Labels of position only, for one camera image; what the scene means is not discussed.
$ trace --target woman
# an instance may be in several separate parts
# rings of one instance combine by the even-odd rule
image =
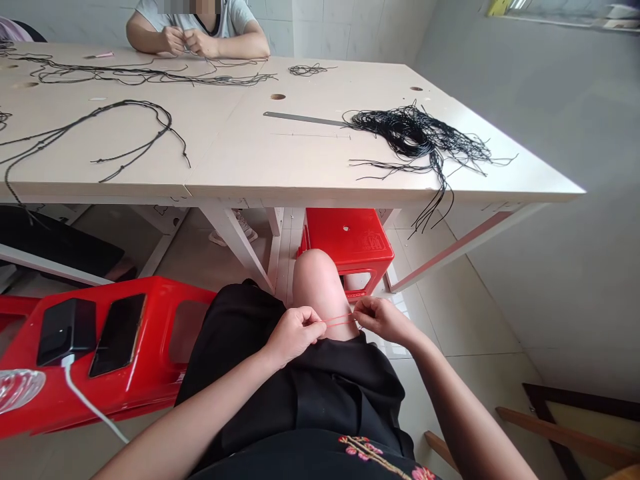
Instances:
[[[171,6],[182,4],[189,5],[189,13],[170,11]],[[256,59],[271,54],[267,36],[245,0],[140,0],[127,22],[127,38],[144,53],[188,51],[207,59]],[[258,233],[238,210],[234,212],[247,240],[257,240]],[[209,240],[227,246],[215,229]]]
[[[429,338],[390,302],[350,314],[335,265],[309,250],[293,300],[253,282],[211,304],[176,407],[116,455],[97,480],[190,478],[435,479],[398,426],[404,390],[353,320],[407,348],[467,479],[535,479],[492,416]]]

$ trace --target pink pen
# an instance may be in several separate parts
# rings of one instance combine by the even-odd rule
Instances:
[[[113,57],[113,52],[100,53],[99,55],[89,55],[86,59]]]

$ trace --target phone charger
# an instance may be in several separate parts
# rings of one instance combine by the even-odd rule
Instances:
[[[60,365],[67,355],[78,359],[95,348],[95,302],[69,299],[45,310],[38,367]]]

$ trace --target white sneaker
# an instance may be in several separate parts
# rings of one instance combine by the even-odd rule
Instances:
[[[249,242],[253,242],[254,240],[256,240],[258,238],[257,232],[249,226],[245,218],[240,215],[240,212],[235,212],[235,217],[238,219],[238,223],[242,227],[242,231],[245,233],[247,240],[249,240]],[[222,240],[215,229],[209,234],[209,240],[214,242],[216,245],[220,245],[221,247],[227,246],[226,242]]]

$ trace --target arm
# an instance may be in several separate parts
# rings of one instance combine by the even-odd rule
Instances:
[[[208,36],[200,30],[187,30],[185,40],[188,48],[200,57],[209,59],[254,59],[266,58],[271,52],[265,33],[256,20],[251,20],[245,32],[238,37],[223,39]]]
[[[170,52],[179,55],[185,50],[183,32],[178,27],[165,27],[158,32],[149,20],[136,11],[127,22],[127,38],[133,48],[143,53]]]
[[[149,426],[93,480],[185,478],[212,438],[254,392],[315,343],[326,328],[311,307],[287,310],[264,348]]]
[[[466,479],[536,480],[509,438],[433,342],[388,300],[362,298],[355,319],[411,352],[460,474]]]

